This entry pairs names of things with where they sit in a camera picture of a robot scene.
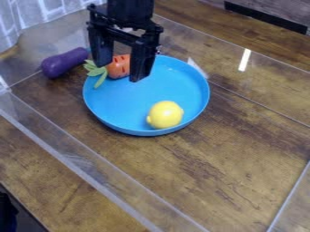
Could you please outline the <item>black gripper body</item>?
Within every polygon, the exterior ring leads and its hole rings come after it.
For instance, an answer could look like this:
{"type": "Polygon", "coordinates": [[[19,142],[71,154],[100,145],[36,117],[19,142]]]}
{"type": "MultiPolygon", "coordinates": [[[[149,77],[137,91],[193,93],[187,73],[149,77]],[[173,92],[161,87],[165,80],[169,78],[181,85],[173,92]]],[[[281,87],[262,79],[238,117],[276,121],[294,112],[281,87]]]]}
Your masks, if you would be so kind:
{"type": "Polygon", "coordinates": [[[90,43],[157,44],[163,28],[153,22],[154,0],[107,0],[87,7],[90,43]]]}

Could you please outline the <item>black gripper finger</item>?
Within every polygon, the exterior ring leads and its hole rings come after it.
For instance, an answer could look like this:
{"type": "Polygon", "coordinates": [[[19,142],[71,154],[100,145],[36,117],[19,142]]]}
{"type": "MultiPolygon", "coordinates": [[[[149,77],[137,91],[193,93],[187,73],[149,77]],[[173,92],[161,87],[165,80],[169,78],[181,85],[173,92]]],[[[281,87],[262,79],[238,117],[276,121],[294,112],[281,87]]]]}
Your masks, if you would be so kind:
{"type": "Polygon", "coordinates": [[[94,62],[96,67],[103,67],[113,61],[114,41],[106,29],[96,28],[91,24],[87,30],[94,62]]]}
{"type": "Polygon", "coordinates": [[[137,38],[131,47],[130,81],[138,82],[150,76],[158,44],[146,38],[137,38]]]}

